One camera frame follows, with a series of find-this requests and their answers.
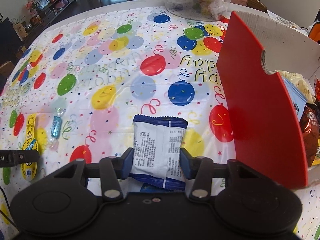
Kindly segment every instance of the blue candy wrapper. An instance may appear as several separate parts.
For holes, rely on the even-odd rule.
[[[130,176],[164,189],[184,190],[180,146],[188,122],[178,117],[136,115],[134,159]]]

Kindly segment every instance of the yellow balloon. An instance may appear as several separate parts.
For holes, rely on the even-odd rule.
[[[109,45],[111,51],[121,50],[129,43],[129,39],[126,36],[120,37],[112,41]]]
[[[9,212],[8,212],[8,210],[7,210],[7,207],[4,205],[4,203],[1,204],[0,210],[1,210],[7,217],[9,217]],[[4,221],[7,225],[9,225],[10,222],[9,222],[2,214],[1,214],[1,216],[2,216],[3,221]]]
[[[38,142],[38,151],[40,154],[42,154],[45,151],[48,143],[48,137],[45,129],[42,129],[42,128],[36,129],[35,139]]]
[[[223,35],[223,31],[215,25],[212,24],[206,24],[204,26],[204,29],[211,35],[211,36],[216,36],[216,37],[220,37]]]
[[[116,87],[114,85],[105,86],[99,89],[91,98],[94,109],[105,109],[111,107],[116,98]]]
[[[197,46],[192,50],[192,53],[197,55],[197,56],[207,56],[212,53],[211,49],[208,49],[204,43],[203,40],[198,41]]]
[[[34,50],[30,55],[29,62],[35,62],[39,58],[40,54],[41,52],[39,50]]]
[[[29,77],[33,77],[39,69],[39,65],[35,65],[34,67],[29,69]]]
[[[83,35],[84,36],[90,35],[94,33],[97,29],[98,29],[98,25],[91,25],[84,30]]]
[[[184,147],[192,157],[202,156],[204,153],[204,141],[200,134],[194,129],[187,129],[181,146]]]

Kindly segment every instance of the snack package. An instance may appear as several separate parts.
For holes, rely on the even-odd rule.
[[[309,106],[305,106],[302,118],[300,120],[300,128],[306,150],[308,167],[311,167],[315,159],[319,140],[319,123],[316,112]]]
[[[188,122],[178,117],[136,115],[130,177],[165,189],[184,190],[180,146]]]
[[[58,138],[60,136],[61,125],[62,125],[62,116],[64,115],[65,108],[57,108],[55,115],[53,117],[52,126],[51,126],[51,138],[49,140],[49,147],[54,147],[58,143]]]
[[[297,114],[298,121],[300,121],[304,106],[306,105],[307,99],[303,96],[303,94],[286,78],[282,77],[285,87],[289,93],[291,98],[293,108]]]
[[[312,93],[309,89],[307,82],[303,79],[303,76],[298,73],[289,73],[283,70],[276,70],[279,72],[281,76],[285,77],[289,80],[292,84],[295,85],[297,89],[303,94],[303,96],[307,99],[307,103],[313,104],[315,102],[314,98],[312,97]]]
[[[34,137],[36,124],[36,115],[30,114],[27,118],[26,140],[23,143],[22,150],[38,150],[38,142]],[[31,181],[35,178],[37,171],[37,163],[21,164],[21,173],[26,181]]]

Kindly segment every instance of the cardboard box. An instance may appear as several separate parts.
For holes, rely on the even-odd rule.
[[[274,20],[232,12],[217,69],[226,96],[236,158],[287,188],[320,182],[307,171],[299,122],[279,73],[320,77],[320,45]]]

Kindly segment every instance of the blue balloon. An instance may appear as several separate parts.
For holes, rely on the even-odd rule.
[[[24,74],[23,74],[23,76],[22,76],[22,78],[21,78],[21,80],[20,80],[20,85],[21,85],[23,82],[27,81],[28,77],[29,77],[29,71],[26,69],[26,71],[24,72]]]
[[[197,46],[197,41],[190,40],[186,35],[183,35],[178,38],[177,44],[180,46],[181,49],[192,50]]]
[[[62,54],[66,51],[65,48],[59,49],[53,56],[53,60],[56,60],[62,56]]]
[[[24,58],[26,55],[28,55],[28,53],[31,51],[31,49],[27,49],[24,53],[23,53],[23,55],[22,55],[22,57],[21,58]]]
[[[15,81],[15,80],[18,78],[19,74],[20,74],[20,70],[18,70],[18,71],[15,73],[15,75],[14,75],[13,78],[12,78],[12,82]]]
[[[198,29],[200,29],[201,31],[203,31],[203,35],[204,36],[210,36],[210,34],[205,30],[205,28],[204,28],[204,26],[202,26],[202,25],[198,25],[198,26],[195,26],[195,28],[198,28]]]
[[[171,18],[166,14],[158,15],[153,19],[153,21],[156,23],[167,23],[170,20]]]
[[[186,106],[195,97],[193,86],[185,81],[173,83],[168,90],[169,100],[176,106]]]

